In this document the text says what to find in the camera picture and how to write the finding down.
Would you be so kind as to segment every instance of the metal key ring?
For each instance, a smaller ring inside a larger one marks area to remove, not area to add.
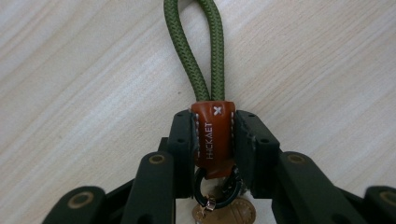
[[[194,183],[195,200],[198,202],[198,204],[200,204],[203,207],[206,207],[207,203],[208,203],[208,199],[206,197],[204,197],[204,195],[202,195],[202,192],[201,192],[201,183],[202,183],[202,179],[205,176],[206,176],[206,170],[203,168],[199,168],[195,175],[195,183]],[[234,179],[233,185],[232,185],[233,193],[228,198],[221,198],[219,200],[216,200],[216,205],[215,205],[214,209],[219,209],[219,208],[225,207],[228,204],[230,204],[236,198],[239,191],[241,190],[242,180],[234,168],[233,168],[233,172],[229,178]]]

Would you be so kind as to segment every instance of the white wood grain table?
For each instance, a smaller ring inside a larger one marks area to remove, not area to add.
[[[183,26],[209,80],[208,29]],[[226,96],[338,187],[396,187],[396,2],[216,0]],[[0,2],[1,223],[40,223],[67,191],[134,178],[194,103],[160,0]],[[252,200],[256,223],[274,223]],[[177,200],[193,223],[194,200]]]

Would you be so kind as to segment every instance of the brown leather tag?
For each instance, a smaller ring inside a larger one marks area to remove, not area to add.
[[[252,224],[256,219],[256,209],[253,204],[241,198],[213,212],[205,211],[205,217],[201,211],[199,204],[192,209],[192,216],[199,224]]]

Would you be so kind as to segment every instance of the leather keychain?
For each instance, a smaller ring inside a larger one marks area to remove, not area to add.
[[[225,101],[224,94],[224,37],[221,17],[213,0],[197,1],[206,15],[210,31],[210,95],[181,26],[178,0],[164,0],[163,7],[169,34],[189,77],[197,101],[191,106],[195,135],[199,144],[199,149],[194,153],[195,165],[198,167],[194,183],[194,196],[203,210],[213,211],[233,202],[240,192],[242,180],[233,161],[235,105],[233,102]],[[201,182],[203,178],[223,177],[226,178],[226,181],[222,197],[215,199],[202,195]]]

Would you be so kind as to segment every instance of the green braided cord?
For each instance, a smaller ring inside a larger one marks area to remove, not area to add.
[[[178,57],[189,77],[197,101],[210,100],[204,77],[190,49],[181,26],[178,0],[164,0],[166,25]],[[221,17],[213,0],[198,0],[206,14],[211,43],[212,100],[224,100],[224,36]]]

